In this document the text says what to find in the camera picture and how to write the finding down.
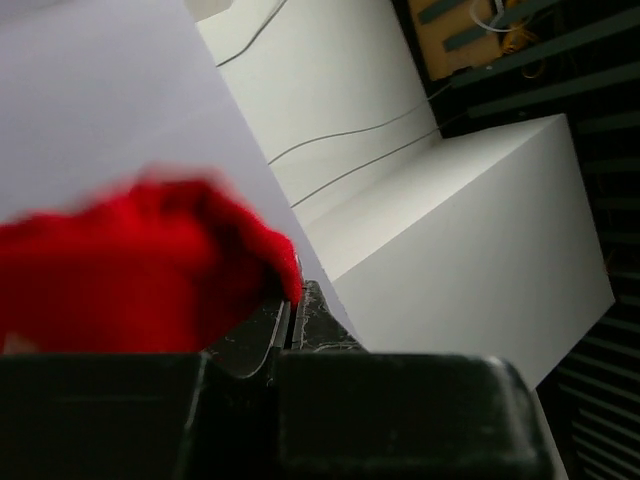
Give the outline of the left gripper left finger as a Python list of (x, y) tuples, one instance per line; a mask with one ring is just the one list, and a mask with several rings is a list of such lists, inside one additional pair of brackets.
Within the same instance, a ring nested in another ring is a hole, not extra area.
[(269, 299), (198, 353), (4, 356), (2, 477), (274, 478), (290, 317)]

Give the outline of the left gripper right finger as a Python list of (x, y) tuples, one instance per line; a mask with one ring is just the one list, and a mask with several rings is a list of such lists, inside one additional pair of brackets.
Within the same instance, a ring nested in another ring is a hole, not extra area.
[(550, 479), (521, 376), (496, 357), (365, 351), (309, 281), (275, 365), (289, 479)]

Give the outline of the red pink patterned pillowcase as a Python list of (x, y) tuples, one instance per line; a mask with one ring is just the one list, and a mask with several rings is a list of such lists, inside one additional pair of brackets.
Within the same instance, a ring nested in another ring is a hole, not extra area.
[(195, 352), (302, 285), (291, 240), (227, 182), (144, 176), (2, 224), (1, 351)]

